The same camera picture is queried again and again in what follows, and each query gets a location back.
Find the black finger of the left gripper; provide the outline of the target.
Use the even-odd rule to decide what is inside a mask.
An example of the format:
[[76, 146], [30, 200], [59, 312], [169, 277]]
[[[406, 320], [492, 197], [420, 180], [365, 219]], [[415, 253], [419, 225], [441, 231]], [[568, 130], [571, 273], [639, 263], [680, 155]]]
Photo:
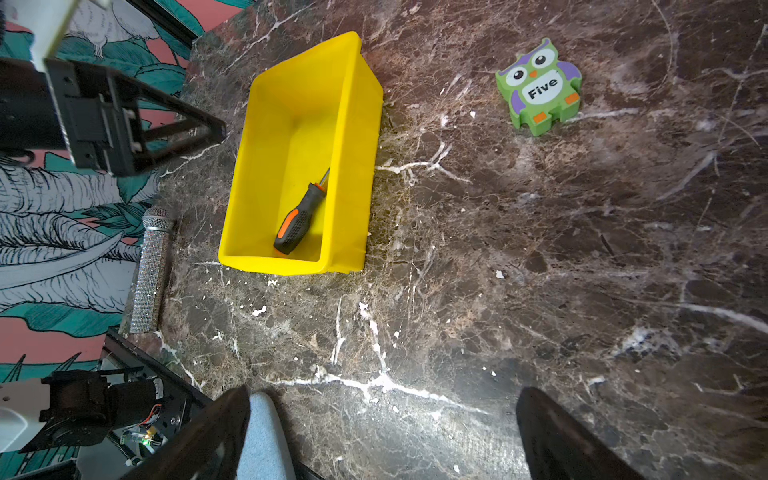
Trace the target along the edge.
[[[165, 107], [176, 119], [144, 130], [140, 101]], [[176, 158], [221, 143], [227, 135], [224, 121], [139, 81], [122, 82], [122, 105], [136, 115], [136, 119], [128, 121], [130, 149], [135, 158]]]

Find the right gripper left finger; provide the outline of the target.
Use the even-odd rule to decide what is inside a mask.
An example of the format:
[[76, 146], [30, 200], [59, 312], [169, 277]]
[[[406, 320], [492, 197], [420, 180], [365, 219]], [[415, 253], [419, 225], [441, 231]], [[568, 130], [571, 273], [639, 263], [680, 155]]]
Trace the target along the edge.
[[234, 479], [250, 418], [249, 392], [232, 388], [125, 479]]

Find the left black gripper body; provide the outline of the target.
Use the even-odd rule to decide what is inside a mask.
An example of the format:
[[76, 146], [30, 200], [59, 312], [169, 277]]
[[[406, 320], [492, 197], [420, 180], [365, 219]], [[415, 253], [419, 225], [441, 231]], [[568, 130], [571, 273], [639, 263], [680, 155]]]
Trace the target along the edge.
[[63, 150], [80, 169], [132, 177], [150, 169], [134, 91], [121, 73], [83, 62], [1, 60], [1, 152]]

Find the black orange screwdriver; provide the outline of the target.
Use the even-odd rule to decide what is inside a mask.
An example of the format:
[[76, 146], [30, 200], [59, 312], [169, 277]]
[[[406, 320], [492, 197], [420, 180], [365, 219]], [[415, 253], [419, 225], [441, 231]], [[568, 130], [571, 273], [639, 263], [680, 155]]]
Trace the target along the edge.
[[310, 183], [300, 202], [284, 218], [273, 243], [279, 253], [291, 254], [306, 236], [315, 212], [327, 196], [329, 174], [327, 170], [319, 182]]

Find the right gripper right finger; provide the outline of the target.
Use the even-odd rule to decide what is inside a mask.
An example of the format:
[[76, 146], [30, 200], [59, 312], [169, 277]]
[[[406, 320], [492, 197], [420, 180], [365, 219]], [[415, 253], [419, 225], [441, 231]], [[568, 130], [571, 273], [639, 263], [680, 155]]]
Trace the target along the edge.
[[533, 479], [642, 477], [538, 388], [521, 390], [516, 418]]

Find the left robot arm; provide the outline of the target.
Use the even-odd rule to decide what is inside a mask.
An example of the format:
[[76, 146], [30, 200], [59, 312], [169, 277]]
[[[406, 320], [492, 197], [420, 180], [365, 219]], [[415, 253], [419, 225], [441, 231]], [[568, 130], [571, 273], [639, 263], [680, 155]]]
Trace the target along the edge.
[[[56, 53], [74, 1], [5, 1], [3, 22], [32, 31], [27, 61], [1, 62], [1, 306], [50, 303], [106, 313], [123, 309], [136, 268], [131, 329], [156, 327], [169, 267], [172, 218], [143, 219], [141, 246], [101, 233], [76, 213], [119, 205], [118, 184], [222, 142], [226, 124], [104, 65]], [[119, 428], [169, 417], [162, 378], [113, 385], [105, 371], [69, 370], [1, 386], [1, 449], [27, 453], [100, 443]]]

